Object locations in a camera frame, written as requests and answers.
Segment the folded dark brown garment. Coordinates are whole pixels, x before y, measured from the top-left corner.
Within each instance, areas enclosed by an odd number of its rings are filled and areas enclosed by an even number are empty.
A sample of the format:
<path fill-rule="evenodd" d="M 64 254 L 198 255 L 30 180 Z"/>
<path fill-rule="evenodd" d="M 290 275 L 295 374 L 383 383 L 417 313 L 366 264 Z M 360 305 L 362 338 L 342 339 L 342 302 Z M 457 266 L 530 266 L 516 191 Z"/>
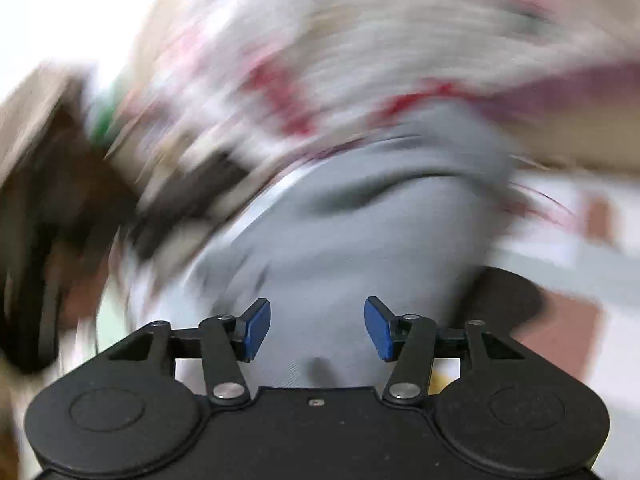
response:
<path fill-rule="evenodd" d="M 206 159 L 186 174 L 174 174 L 137 214 L 129 231 L 134 251 L 149 260 L 172 229 L 181 221 L 203 219 L 216 198 L 231 191 L 248 171 L 227 153 Z"/>

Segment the dark wooden drawer cabinet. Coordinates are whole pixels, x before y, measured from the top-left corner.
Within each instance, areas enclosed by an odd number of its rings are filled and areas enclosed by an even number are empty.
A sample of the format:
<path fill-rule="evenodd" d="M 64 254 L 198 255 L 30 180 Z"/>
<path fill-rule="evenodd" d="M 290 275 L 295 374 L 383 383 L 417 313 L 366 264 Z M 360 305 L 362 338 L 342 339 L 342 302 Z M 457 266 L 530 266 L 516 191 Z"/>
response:
<path fill-rule="evenodd" d="M 96 274 L 137 197 L 86 137 L 84 80 L 40 66 L 1 105 L 1 352 L 24 374 L 58 356 L 70 289 Z"/>

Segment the grey knit cardigan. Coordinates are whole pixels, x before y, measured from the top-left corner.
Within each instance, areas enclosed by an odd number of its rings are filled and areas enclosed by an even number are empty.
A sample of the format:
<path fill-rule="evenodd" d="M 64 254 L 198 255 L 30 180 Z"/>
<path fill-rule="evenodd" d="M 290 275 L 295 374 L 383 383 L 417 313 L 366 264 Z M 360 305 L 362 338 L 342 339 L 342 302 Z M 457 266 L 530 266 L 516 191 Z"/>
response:
<path fill-rule="evenodd" d="M 289 186 L 250 222 L 210 242 L 158 297 L 150 318 L 194 327 L 270 301 L 251 387 L 382 382 L 363 322 L 377 296 L 439 323 L 484 266 L 504 226 L 508 138 L 472 108 L 446 103 L 375 133 Z"/>

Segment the white quilt with red bears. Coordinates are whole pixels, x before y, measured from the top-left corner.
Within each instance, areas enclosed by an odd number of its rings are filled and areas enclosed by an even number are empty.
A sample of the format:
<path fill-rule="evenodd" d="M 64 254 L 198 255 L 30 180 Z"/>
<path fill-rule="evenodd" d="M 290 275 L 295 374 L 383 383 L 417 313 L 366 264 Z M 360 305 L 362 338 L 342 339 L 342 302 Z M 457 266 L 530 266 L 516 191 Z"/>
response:
<path fill-rule="evenodd" d="M 541 162 L 636 171 L 639 0 L 158 0 L 108 156 L 146 197 L 228 156 L 230 209 L 444 99 Z"/>

